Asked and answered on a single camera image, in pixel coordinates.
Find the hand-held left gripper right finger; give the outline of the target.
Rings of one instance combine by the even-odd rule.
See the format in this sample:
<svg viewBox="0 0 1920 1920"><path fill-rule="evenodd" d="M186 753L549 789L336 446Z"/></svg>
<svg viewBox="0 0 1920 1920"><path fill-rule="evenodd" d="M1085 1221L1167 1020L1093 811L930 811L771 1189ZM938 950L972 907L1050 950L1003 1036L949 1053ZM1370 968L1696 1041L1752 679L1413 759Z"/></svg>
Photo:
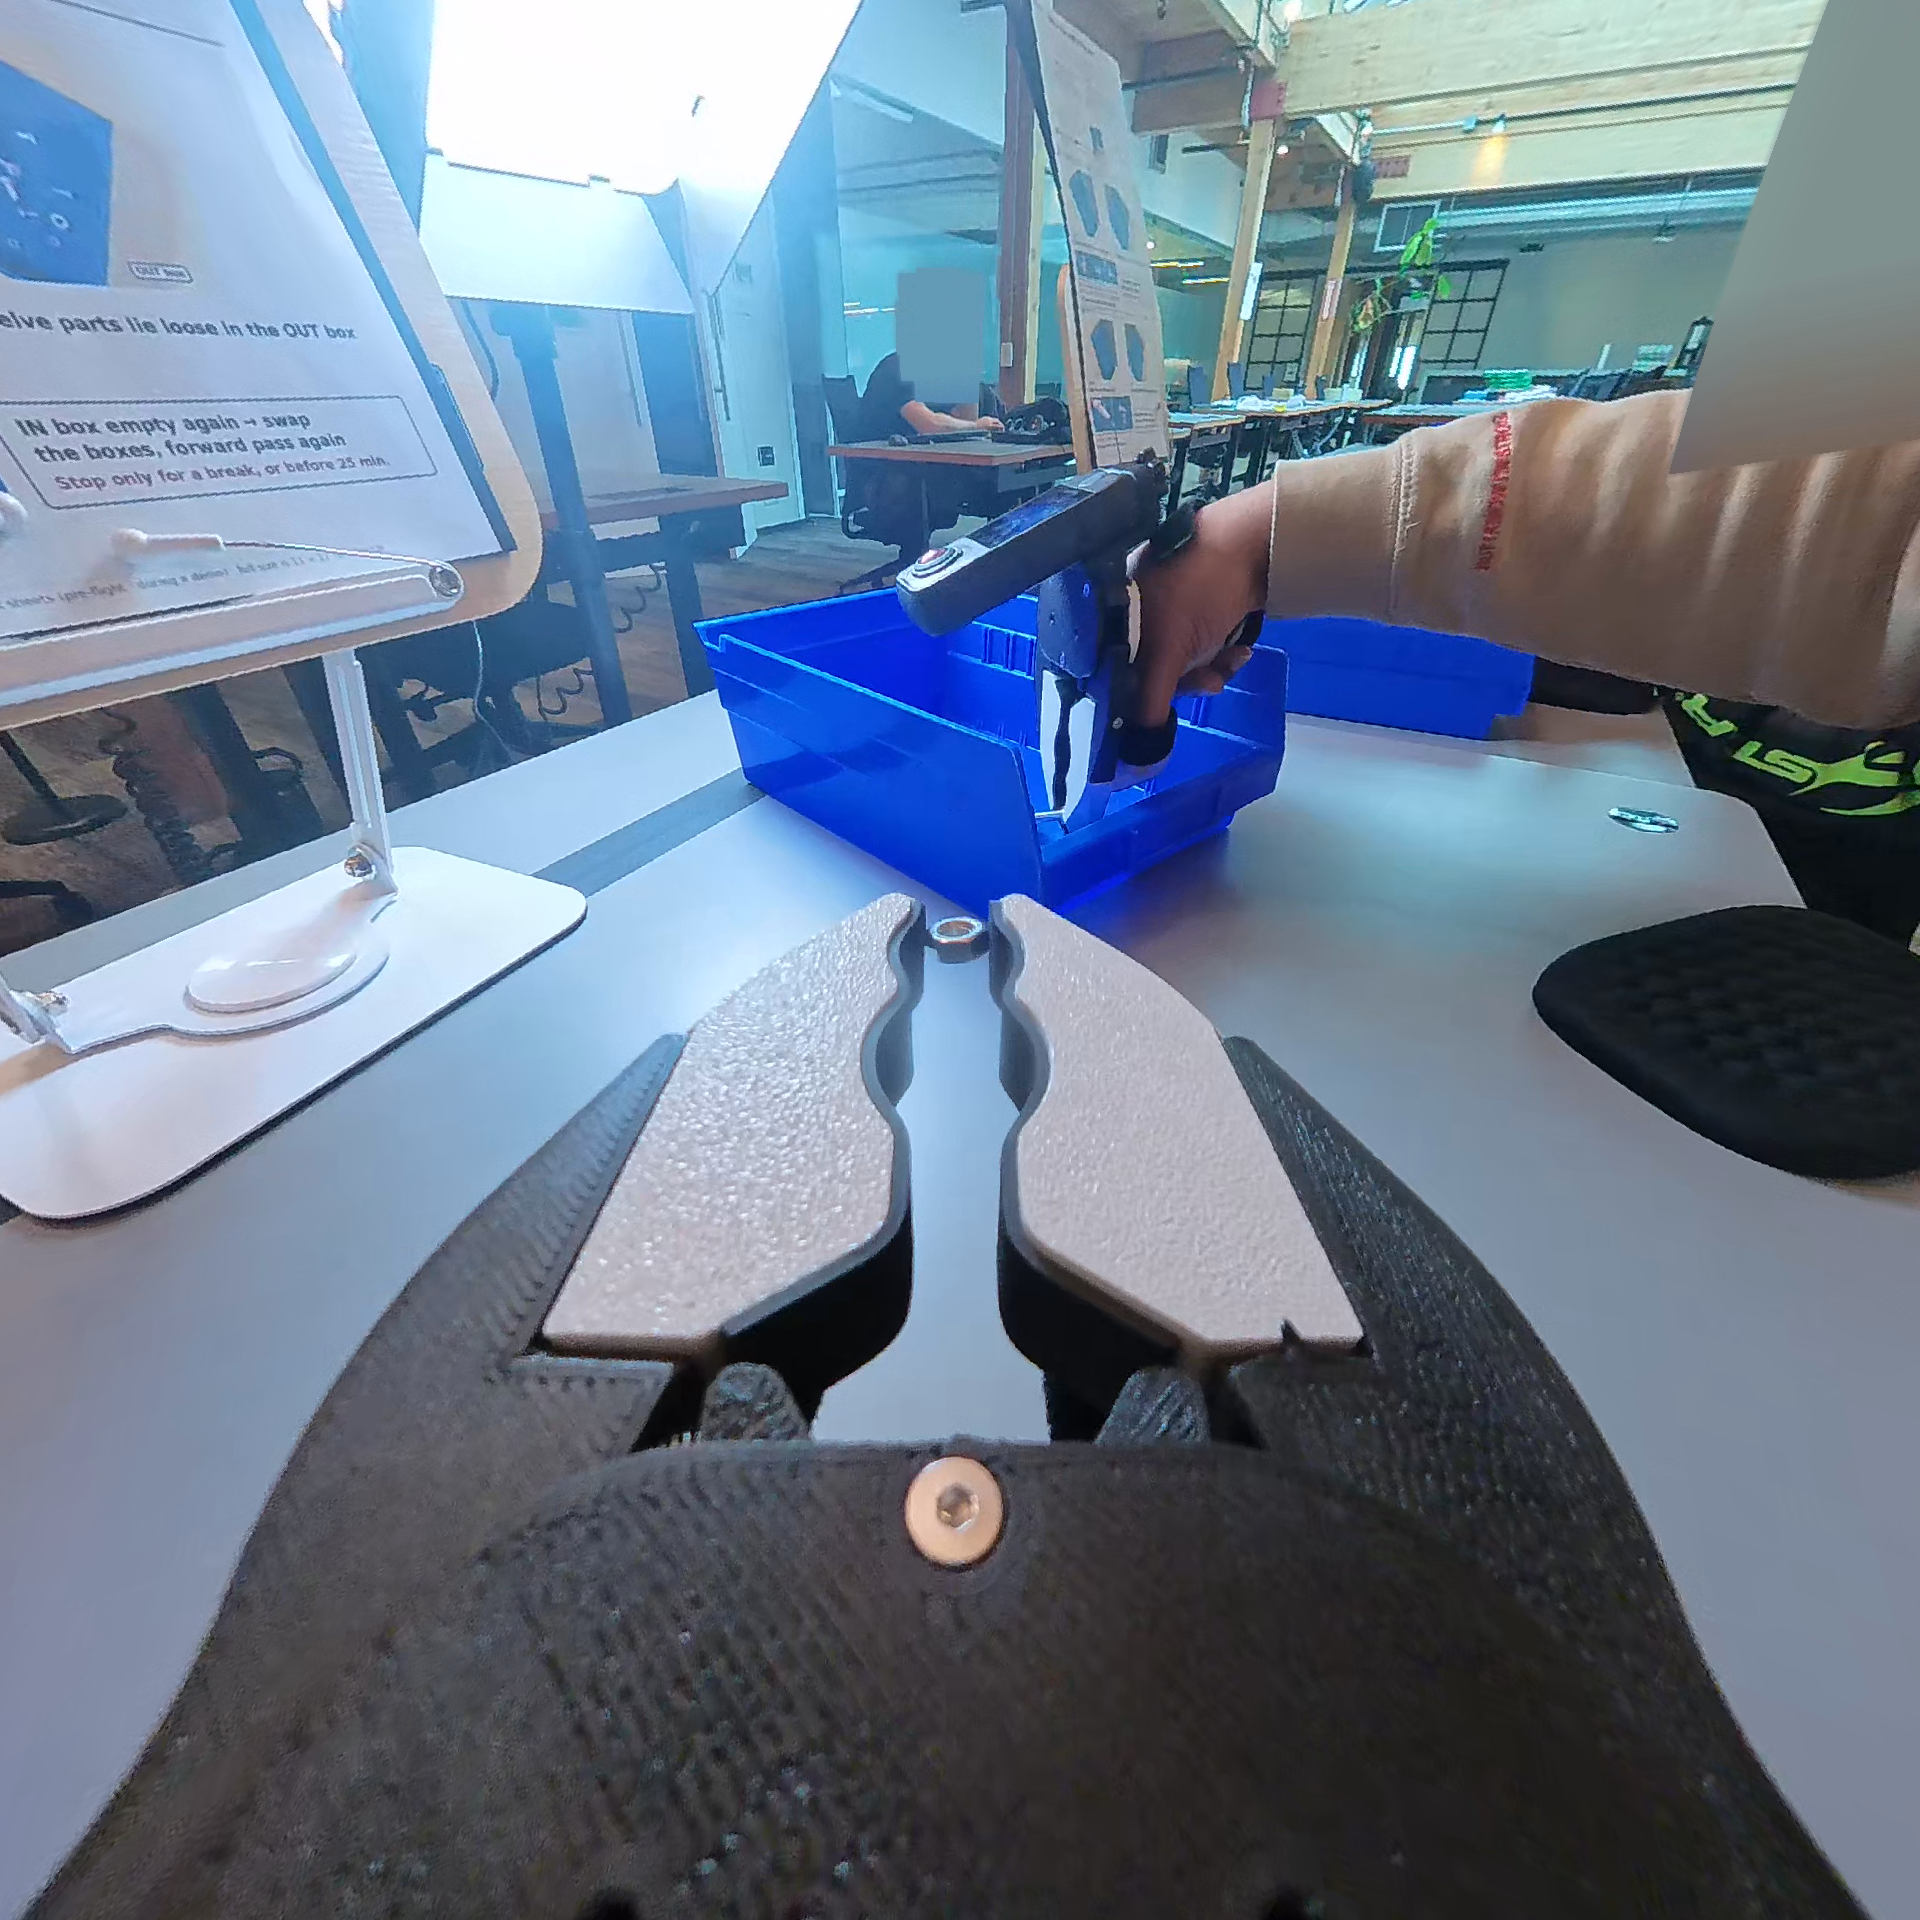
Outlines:
<svg viewBox="0 0 1920 1920"><path fill-rule="evenodd" d="M1202 1387L1365 1329L1213 1024L1028 895L992 907L1000 1316L1048 1389L1107 1409L1144 1368Z"/></svg>

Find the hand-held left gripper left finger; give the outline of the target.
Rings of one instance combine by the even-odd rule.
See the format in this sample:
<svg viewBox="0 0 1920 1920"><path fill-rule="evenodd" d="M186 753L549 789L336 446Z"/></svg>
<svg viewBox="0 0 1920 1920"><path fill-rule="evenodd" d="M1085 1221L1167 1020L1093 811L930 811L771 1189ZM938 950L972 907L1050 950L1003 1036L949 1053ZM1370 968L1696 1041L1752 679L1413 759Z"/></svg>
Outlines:
<svg viewBox="0 0 1920 1920"><path fill-rule="evenodd" d="M909 1308L921 903L881 895L721 999L541 1323L568 1358L773 1366L804 1409Z"/></svg>

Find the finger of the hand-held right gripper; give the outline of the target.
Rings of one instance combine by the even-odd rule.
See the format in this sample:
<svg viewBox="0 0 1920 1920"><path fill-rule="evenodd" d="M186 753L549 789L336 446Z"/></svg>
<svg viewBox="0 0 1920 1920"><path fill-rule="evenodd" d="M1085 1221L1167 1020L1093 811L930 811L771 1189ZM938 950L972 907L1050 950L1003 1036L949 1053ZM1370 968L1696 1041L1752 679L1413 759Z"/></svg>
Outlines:
<svg viewBox="0 0 1920 1920"><path fill-rule="evenodd" d="M1041 771L1044 811L1072 823L1085 799L1099 745L1099 703L1093 686L1063 672L1052 660L1037 663Z"/></svg>

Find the blue plastic bin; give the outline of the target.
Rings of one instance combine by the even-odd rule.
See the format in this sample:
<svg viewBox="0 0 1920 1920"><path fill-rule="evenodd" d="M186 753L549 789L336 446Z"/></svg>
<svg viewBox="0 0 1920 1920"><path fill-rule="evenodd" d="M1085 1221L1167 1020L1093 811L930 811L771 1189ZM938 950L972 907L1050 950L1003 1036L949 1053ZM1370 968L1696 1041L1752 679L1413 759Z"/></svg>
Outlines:
<svg viewBox="0 0 1920 1920"><path fill-rule="evenodd" d="M891 592L698 623L746 777L924 888L973 912L1109 891L1223 832L1281 777L1290 660L1257 645L1219 695L1178 702L1168 767L1099 823L1048 814L1037 604L930 637Z"/></svg>
<svg viewBox="0 0 1920 1920"><path fill-rule="evenodd" d="M1377 728L1485 741L1525 712L1537 659L1440 630L1348 614L1266 619L1288 660L1288 710Z"/></svg>

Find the person's right forearm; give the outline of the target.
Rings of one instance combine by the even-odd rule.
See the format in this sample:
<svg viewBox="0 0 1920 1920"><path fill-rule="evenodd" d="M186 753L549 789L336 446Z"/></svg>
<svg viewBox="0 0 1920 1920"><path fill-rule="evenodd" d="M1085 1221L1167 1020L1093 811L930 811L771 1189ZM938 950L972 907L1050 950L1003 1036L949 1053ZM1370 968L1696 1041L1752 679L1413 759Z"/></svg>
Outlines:
<svg viewBox="0 0 1920 1920"><path fill-rule="evenodd" d="M1266 611L1837 728L1917 716L1917 446L1672 471L1684 395L1529 399L1273 479Z"/></svg>

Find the person's right hand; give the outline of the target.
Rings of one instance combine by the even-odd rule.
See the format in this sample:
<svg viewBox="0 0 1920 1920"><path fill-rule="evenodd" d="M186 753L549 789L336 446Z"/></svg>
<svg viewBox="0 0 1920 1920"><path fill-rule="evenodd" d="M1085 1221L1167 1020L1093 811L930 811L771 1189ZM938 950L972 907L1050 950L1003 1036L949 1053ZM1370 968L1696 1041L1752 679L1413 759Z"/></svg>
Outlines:
<svg viewBox="0 0 1920 1920"><path fill-rule="evenodd" d="M1209 502L1178 551L1136 573L1135 728L1164 728L1178 700L1216 695L1250 663L1241 628L1266 606L1273 501L1264 483Z"/></svg>

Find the wooden desk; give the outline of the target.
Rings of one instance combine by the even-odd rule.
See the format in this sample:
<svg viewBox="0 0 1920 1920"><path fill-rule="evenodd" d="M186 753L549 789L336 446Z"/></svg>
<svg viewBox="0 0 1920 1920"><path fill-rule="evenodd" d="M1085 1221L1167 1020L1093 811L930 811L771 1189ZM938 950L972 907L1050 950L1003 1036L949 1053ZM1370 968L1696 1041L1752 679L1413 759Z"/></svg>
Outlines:
<svg viewBox="0 0 1920 1920"><path fill-rule="evenodd" d="M991 518L1072 472L1067 446L981 437L833 443L828 455L844 479L844 534L889 548L889 559L839 592L889 585L962 518Z"/></svg>
<svg viewBox="0 0 1920 1920"><path fill-rule="evenodd" d="M569 569L584 612L607 614L612 571L658 569L675 622L683 691L691 700L713 691L713 672L698 632L705 612L698 557L737 551L748 541L746 510L787 501L785 483L730 475L663 472L629 493L591 496L575 533L584 537L580 566Z"/></svg>

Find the cardboard sign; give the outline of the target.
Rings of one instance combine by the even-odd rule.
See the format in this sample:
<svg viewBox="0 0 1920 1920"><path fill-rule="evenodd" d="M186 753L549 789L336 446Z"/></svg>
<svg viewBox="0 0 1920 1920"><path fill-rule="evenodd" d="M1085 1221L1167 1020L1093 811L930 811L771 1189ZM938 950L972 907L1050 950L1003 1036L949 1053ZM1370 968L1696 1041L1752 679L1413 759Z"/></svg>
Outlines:
<svg viewBox="0 0 1920 1920"><path fill-rule="evenodd" d="M1171 460L1161 309L1121 65L1055 5L1025 8L1025 65L1063 215L1063 395L1083 471Z"/></svg>

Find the studio softbox light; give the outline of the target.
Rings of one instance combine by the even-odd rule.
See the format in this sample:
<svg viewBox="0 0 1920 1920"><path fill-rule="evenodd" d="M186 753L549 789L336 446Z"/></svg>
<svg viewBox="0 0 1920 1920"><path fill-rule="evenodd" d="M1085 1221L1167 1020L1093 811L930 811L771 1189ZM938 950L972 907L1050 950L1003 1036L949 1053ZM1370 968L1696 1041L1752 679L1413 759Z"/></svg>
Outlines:
<svg viewBox="0 0 1920 1920"><path fill-rule="evenodd" d="M858 1L434 5L420 237L507 345L607 724L633 718L561 382L564 309L699 324Z"/></svg>

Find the white instruction sheet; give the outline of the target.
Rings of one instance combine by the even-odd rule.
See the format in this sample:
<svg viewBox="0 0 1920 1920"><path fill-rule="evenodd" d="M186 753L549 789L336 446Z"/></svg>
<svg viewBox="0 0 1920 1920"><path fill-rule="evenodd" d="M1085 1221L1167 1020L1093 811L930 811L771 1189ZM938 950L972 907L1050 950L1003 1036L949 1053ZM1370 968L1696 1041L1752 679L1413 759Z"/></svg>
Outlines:
<svg viewBox="0 0 1920 1920"><path fill-rule="evenodd" d="M5 639L505 521L257 5L3 5Z"/></svg>

